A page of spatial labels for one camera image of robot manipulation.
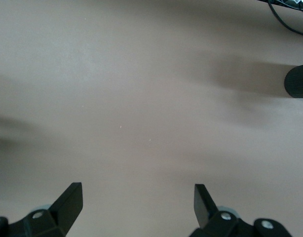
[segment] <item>black cylindrical object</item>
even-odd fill
[[[303,65],[294,67],[285,77],[285,90],[294,98],[303,98]]]

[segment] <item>ribbed black surface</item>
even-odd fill
[[[294,98],[303,98],[303,65],[293,68],[285,77],[284,87]]]

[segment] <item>gray surface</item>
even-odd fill
[[[81,181],[69,237],[186,237],[204,183],[303,237],[303,100],[283,87],[301,64],[256,0],[0,1],[0,215]]]

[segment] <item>screw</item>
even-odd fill
[[[32,218],[33,218],[33,219],[37,219],[37,218],[41,217],[42,215],[43,215],[43,212],[42,212],[42,211],[39,211],[39,212],[35,213],[35,214],[32,216]]]
[[[273,229],[273,224],[270,221],[261,221],[261,225],[267,229]]]
[[[221,214],[221,217],[222,217],[224,220],[227,220],[227,221],[231,220],[231,216],[230,216],[227,212],[223,212],[223,213]]]

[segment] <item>black cylinder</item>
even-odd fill
[[[303,98],[303,65],[294,67],[285,77],[285,90],[294,98]]]

